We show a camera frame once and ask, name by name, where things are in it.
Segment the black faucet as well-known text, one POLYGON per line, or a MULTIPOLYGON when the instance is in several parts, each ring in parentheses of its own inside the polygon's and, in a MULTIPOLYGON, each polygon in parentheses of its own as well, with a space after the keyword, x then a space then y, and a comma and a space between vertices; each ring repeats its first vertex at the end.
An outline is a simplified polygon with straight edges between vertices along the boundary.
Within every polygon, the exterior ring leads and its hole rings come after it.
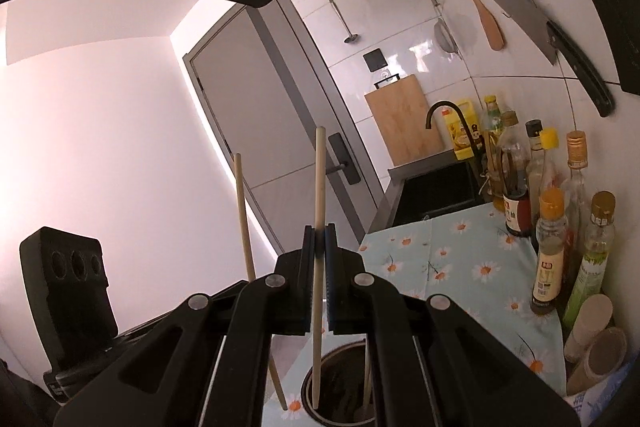
POLYGON ((428 109, 426 129, 431 129, 436 113, 442 114, 457 160, 473 159, 477 168, 482 167, 485 142, 473 103, 468 98, 458 103, 436 102, 428 109))

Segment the blue white salt bag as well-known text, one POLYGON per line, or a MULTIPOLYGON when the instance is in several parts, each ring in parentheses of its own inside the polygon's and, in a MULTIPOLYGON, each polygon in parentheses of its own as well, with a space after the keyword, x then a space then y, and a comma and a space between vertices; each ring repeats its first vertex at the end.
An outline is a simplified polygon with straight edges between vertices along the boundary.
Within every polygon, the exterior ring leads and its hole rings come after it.
POLYGON ((631 366, 631 362, 626 363, 600 383, 565 398, 577 414, 582 427, 590 426, 603 413, 626 379, 631 366))

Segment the black sink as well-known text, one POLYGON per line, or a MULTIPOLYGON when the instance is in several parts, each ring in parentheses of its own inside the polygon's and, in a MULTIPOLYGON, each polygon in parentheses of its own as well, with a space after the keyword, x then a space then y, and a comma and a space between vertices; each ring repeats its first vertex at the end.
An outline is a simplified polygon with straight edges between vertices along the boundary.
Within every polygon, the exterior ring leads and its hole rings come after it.
POLYGON ((388 170, 390 183, 378 206, 381 228, 433 219, 488 202, 473 159, 457 160, 452 150, 388 170))

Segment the beige lidded jar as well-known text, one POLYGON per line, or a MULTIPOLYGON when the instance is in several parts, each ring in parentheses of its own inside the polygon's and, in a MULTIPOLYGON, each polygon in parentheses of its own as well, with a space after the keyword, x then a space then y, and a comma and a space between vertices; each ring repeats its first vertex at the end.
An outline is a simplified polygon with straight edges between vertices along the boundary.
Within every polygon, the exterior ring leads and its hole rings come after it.
POLYGON ((577 363, 594 338, 608 326, 613 315, 613 303, 607 295, 592 295, 579 309, 576 321, 564 346, 564 359, 577 363))

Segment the brown lidded jar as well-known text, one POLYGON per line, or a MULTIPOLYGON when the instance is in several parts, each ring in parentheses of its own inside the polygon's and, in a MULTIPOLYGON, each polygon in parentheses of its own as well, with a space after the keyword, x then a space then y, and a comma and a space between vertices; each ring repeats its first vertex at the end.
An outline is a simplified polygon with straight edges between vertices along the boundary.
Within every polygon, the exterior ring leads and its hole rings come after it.
POLYGON ((620 327, 600 332, 570 374, 567 394, 577 395, 615 373, 626 359, 627 348, 627 336, 620 327))

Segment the clear bottle gold cap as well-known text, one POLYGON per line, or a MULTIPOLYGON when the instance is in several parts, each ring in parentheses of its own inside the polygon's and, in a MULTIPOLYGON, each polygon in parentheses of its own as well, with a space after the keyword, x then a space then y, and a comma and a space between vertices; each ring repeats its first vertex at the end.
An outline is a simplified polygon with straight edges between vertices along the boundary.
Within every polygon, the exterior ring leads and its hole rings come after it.
POLYGON ((574 130, 566 135, 567 167, 570 175, 562 183, 565 216, 567 217, 565 280, 573 283, 580 262, 579 239, 586 208, 584 170, 588 167, 588 146, 585 132, 574 130))

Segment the wooden cutting board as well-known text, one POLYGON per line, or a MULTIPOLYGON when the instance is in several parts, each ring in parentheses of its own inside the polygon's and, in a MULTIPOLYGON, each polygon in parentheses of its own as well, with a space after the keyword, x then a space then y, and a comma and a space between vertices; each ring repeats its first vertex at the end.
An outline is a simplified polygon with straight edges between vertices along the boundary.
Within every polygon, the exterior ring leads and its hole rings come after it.
POLYGON ((375 89, 364 98, 395 167, 445 150, 437 128, 425 128, 430 106, 415 75, 375 89))

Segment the clear bottle yellow cap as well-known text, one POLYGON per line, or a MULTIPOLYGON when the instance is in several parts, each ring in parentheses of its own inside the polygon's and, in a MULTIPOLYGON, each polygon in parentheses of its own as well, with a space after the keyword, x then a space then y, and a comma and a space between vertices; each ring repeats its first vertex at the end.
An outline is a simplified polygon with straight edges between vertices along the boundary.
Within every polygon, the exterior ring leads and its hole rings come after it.
POLYGON ((539 119, 526 122, 526 133, 530 147, 530 161, 526 172, 532 228, 535 228, 540 216, 539 197, 541 190, 544 184, 554 183, 555 174, 547 174, 547 171, 553 170, 553 152, 559 147, 559 138, 555 128, 542 127, 539 119))

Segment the yellow oil bottle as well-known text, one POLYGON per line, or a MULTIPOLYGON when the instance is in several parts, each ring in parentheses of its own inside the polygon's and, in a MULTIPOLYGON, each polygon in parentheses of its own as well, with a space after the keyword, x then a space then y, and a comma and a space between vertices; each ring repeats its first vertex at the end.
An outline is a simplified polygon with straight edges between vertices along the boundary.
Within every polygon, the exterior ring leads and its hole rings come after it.
MULTIPOLYGON (((484 142, 482 132, 480 132, 480 120, 475 112, 473 102, 469 98, 464 98, 456 102, 461 110, 464 120, 468 125, 477 150, 483 152, 484 142)), ((454 144, 454 155, 457 160, 465 160, 473 157, 473 151, 469 135, 466 133, 462 121, 456 111, 450 107, 442 108, 442 117, 444 117, 447 130, 450 135, 452 144, 454 144)))

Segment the dark soy sauce bottle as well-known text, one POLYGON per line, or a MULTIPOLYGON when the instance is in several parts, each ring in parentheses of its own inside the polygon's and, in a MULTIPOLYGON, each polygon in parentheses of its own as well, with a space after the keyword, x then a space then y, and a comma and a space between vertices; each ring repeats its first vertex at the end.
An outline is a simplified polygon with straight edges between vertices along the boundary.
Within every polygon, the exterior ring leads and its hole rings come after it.
POLYGON ((539 197, 540 216, 536 224, 538 260, 530 309, 536 315, 551 312, 561 294, 568 220, 564 193, 549 187, 539 197))

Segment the daisy print tablecloth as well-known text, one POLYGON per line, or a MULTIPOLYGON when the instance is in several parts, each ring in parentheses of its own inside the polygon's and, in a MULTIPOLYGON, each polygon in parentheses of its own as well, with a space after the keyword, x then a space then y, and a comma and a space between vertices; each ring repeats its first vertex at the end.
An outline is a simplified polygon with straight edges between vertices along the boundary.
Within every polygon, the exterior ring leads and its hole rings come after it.
POLYGON ((555 312, 530 309, 537 256, 528 239, 508 232, 494 207, 368 234, 359 254, 367 272, 402 295, 454 300, 565 401, 561 321, 555 312))

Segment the black cylindrical utensil holder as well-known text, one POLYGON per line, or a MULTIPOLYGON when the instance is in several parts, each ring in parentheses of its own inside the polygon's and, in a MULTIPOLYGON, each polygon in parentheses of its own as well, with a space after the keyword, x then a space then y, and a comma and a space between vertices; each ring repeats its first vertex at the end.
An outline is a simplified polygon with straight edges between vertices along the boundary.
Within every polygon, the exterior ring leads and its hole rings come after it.
POLYGON ((311 420, 322 426, 362 427, 375 425, 373 395, 364 405, 364 340, 347 343, 322 358, 321 395, 318 409, 311 405, 311 371, 306 374, 300 397, 311 420))

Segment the black wall switch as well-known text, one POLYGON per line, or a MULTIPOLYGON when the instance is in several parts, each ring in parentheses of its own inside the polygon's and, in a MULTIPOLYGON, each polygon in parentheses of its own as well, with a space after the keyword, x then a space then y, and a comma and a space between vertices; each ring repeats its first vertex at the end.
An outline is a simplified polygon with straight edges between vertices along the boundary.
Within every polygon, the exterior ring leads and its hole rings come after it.
POLYGON ((380 49, 374 49, 363 55, 369 72, 377 72, 387 66, 386 58, 380 49))

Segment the metal ladle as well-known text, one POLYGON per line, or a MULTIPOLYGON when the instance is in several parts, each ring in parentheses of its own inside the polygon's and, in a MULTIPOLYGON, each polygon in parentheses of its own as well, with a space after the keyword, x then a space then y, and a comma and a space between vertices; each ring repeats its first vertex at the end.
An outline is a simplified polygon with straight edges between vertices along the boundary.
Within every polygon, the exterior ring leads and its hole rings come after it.
POLYGON ((345 44, 356 43, 360 39, 360 35, 356 34, 356 32, 353 32, 350 29, 350 27, 348 26, 348 23, 345 20, 344 15, 342 14, 335 0, 329 0, 329 4, 332 6, 332 9, 334 9, 336 16, 338 17, 338 19, 340 20, 340 22, 342 23, 346 31, 347 36, 344 39, 344 43, 345 44))

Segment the cleaver knife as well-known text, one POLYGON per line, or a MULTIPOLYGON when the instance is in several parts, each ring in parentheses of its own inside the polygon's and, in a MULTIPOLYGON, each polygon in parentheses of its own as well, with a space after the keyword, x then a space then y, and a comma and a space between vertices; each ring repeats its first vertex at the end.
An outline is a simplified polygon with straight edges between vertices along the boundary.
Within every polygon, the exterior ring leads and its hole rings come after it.
POLYGON ((554 64, 561 54, 601 117, 614 113, 615 101, 598 70, 560 25, 530 0, 494 0, 529 40, 554 64))

